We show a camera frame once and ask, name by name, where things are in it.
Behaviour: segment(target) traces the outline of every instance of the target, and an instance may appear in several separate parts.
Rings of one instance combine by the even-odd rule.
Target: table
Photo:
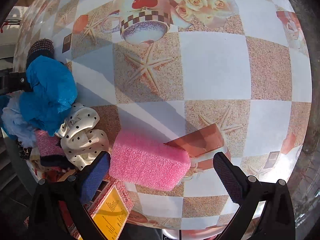
[[[288,0],[35,0],[22,19],[14,71],[24,71],[30,46],[42,38],[72,71],[77,101],[100,115],[96,128],[107,133],[110,151],[121,128],[162,143],[208,126],[216,131],[219,147],[198,141],[203,152],[191,156],[171,192],[126,183],[131,223],[226,225],[238,205],[212,168],[218,151],[261,181],[288,180],[312,88],[308,49]]]

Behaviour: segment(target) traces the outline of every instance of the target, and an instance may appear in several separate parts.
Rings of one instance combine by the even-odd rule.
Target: pink sponge
[[[121,130],[112,148],[110,176],[170,191],[190,168],[186,151]]]

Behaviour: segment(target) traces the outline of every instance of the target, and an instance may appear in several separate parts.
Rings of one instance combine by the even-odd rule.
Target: clothing pile
[[[52,41],[42,39],[29,50],[26,76],[31,92],[0,96],[0,125],[16,140],[20,157],[42,172],[82,170],[109,150],[102,130],[93,130],[98,113],[75,103],[70,70],[53,59]]]

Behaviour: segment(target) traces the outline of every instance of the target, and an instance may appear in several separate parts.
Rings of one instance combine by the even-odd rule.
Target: yellow label
[[[116,240],[128,217],[121,197],[114,187],[105,202],[94,216],[93,221],[108,240]]]

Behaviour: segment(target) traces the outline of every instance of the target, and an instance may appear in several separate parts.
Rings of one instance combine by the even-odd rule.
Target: blue gripper pad
[[[83,204],[92,200],[103,178],[110,168],[110,155],[106,153],[93,168],[81,186],[80,202]]]

